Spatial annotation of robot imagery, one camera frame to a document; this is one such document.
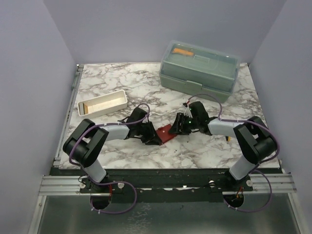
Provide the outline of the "red leather card holder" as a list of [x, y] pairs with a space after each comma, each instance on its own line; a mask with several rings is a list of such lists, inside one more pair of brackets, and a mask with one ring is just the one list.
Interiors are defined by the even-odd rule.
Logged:
[[160, 145], [165, 144], [166, 142], [168, 142], [169, 140], [171, 140], [177, 136], [177, 134], [169, 133], [169, 130], [171, 129], [171, 127], [172, 127], [171, 124], [167, 124], [163, 127], [159, 127], [156, 130], [156, 133], [161, 140]]

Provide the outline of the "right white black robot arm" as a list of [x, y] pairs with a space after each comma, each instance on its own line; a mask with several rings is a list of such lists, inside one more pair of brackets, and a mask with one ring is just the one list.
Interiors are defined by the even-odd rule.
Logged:
[[278, 149], [277, 141], [257, 116], [248, 120], [225, 121], [221, 117], [210, 117], [200, 101], [185, 103], [184, 106], [186, 111], [177, 113], [170, 134], [189, 135], [198, 130], [209, 136], [236, 138], [242, 156], [230, 167], [224, 179], [224, 185], [230, 191], [241, 187], [242, 179]]

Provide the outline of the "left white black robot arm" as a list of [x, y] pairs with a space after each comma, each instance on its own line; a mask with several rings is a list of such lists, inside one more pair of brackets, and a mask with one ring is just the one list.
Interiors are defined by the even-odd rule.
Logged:
[[102, 193], [108, 187], [108, 180], [98, 156], [105, 142], [138, 138], [145, 145], [162, 144], [148, 117], [148, 111], [136, 107], [126, 121], [95, 124], [86, 118], [67, 138], [62, 150], [69, 156], [70, 163], [80, 166], [92, 179], [92, 188]]

